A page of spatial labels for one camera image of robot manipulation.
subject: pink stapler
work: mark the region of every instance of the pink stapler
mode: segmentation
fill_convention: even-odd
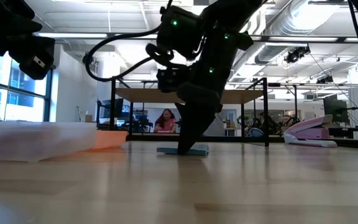
[[[328,128],[324,128],[323,125],[331,123],[332,120],[333,116],[329,114],[320,118],[294,124],[284,132],[285,143],[299,144],[303,146],[337,147],[336,142],[334,141],[309,140],[328,139]]]

